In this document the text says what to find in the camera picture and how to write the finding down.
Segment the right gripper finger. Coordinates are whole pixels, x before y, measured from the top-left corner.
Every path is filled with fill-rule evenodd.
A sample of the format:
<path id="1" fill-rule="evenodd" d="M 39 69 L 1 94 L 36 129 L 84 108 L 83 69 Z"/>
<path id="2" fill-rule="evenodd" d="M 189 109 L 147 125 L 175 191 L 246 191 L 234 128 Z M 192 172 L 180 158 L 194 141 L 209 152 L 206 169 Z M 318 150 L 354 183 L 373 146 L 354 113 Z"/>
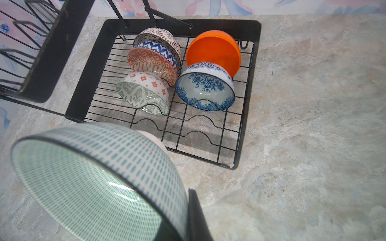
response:
<path id="1" fill-rule="evenodd" d="M 213 241 L 197 192 L 189 189 L 188 228 L 190 241 Z"/>

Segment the pale green celadon bowl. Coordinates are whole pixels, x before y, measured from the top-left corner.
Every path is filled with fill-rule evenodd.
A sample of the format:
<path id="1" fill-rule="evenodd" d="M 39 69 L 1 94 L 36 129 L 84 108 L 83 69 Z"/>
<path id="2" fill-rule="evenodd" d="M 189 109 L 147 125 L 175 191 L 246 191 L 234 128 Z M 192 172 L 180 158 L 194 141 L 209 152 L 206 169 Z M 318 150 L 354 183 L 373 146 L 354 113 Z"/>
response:
<path id="1" fill-rule="evenodd" d="M 82 241 L 189 238 L 181 177 L 136 130 L 98 122 L 52 129 L 18 139 L 11 160 L 40 206 Z"/>

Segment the blue floral ceramic bowl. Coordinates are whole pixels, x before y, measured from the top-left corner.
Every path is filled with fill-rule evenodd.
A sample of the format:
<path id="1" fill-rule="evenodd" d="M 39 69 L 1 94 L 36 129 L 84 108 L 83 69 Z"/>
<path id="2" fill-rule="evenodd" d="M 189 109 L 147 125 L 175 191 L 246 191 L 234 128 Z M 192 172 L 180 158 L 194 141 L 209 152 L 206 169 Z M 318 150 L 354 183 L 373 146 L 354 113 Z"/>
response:
<path id="1" fill-rule="evenodd" d="M 226 110 L 236 98 L 229 73 L 211 62 L 189 66 L 177 79 L 175 91 L 185 103 L 205 111 Z"/>

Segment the green patterned ceramic bowl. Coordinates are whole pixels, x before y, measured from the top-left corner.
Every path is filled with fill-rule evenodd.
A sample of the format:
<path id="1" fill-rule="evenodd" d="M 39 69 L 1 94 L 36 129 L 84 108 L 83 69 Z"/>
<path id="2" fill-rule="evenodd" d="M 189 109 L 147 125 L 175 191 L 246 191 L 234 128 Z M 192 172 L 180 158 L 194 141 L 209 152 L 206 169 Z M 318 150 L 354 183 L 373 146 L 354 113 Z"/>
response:
<path id="1" fill-rule="evenodd" d="M 151 72 L 133 72 L 116 84 L 117 93 L 135 108 L 153 115 L 170 112 L 165 82 Z"/>

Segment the red patterned ceramic bowl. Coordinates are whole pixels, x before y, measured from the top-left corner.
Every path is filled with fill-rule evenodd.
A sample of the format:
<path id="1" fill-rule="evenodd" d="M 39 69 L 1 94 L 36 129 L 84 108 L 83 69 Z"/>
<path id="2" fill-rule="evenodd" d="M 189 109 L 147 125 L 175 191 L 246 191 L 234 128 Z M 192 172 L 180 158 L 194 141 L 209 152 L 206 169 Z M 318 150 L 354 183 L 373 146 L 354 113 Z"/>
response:
<path id="1" fill-rule="evenodd" d="M 143 41 L 129 51 L 127 59 L 133 71 L 151 72 L 164 80 L 166 86 L 175 86 L 178 65 L 165 44 L 153 40 Z"/>

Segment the orange plastic bowl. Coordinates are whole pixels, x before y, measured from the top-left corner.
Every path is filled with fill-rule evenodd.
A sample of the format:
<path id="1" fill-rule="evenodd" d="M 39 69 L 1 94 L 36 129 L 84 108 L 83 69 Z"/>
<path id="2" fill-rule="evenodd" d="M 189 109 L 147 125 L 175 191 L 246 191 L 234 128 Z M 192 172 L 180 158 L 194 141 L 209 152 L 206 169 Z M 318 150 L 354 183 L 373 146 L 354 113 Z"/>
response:
<path id="1" fill-rule="evenodd" d="M 235 39 L 220 30 L 209 30 L 196 37 L 188 47 L 186 62 L 211 62 L 224 68 L 234 77 L 241 66 L 241 51 Z"/>

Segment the white lattice pattern bowl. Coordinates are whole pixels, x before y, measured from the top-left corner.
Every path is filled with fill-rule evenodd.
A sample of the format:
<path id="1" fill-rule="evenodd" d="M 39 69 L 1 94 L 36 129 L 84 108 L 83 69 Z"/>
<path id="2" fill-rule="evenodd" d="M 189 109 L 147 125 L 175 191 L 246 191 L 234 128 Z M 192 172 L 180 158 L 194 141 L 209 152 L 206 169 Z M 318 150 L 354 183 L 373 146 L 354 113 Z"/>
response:
<path id="1" fill-rule="evenodd" d="M 183 59 L 181 47 L 170 31 L 157 27 L 147 28 L 135 37 L 133 46 L 136 47 L 147 40 L 167 46 L 177 62 L 177 72 L 181 69 L 181 60 Z"/>

